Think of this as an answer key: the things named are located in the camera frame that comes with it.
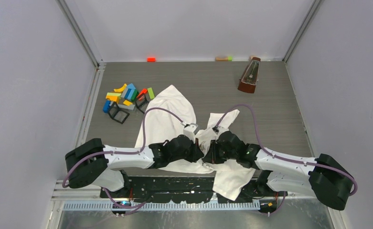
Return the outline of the white floral t-shirt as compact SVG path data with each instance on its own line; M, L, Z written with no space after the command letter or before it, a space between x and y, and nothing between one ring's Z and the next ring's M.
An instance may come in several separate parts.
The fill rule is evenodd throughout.
M155 96L148 104L148 112L144 123L140 126L135 147L142 147L143 144L162 143L183 134L184 121L187 124L196 123L196 115L192 104L174 86L170 85ZM216 139L216 134L212 130L215 124L220 123L220 130L227 131L229 126L239 115L239 110L235 109L227 114L211 113L207 127L197 133L199 144L203 153L207 153L210 141ZM235 160L229 159L223 164L209 164L202 160L195 163L187 161L175 161L163 167L164 171L209 174L214 172L213 191L225 194L227 198L235 200L243 186L253 177L255 169L244 168Z

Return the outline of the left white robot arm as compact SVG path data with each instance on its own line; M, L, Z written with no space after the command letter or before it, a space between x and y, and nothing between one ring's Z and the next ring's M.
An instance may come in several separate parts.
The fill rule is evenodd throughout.
M138 148L104 145L100 138L94 138L65 155L68 174L63 187L95 185L123 198L129 194L130 184L125 181L120 169L158 169L178 160L197 162L203 157L198 141L192 141L185 135Z

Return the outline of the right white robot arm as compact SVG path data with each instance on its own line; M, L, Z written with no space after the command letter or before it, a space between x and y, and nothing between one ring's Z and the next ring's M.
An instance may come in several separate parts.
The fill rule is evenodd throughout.
M257 144L240 140L230 131L209 142L203 162L224 165L231 160L243 168L260 170L256 179L259 194L299 193L315 197L323 205L344 210L357 184L333 157L299 157L279 153Z

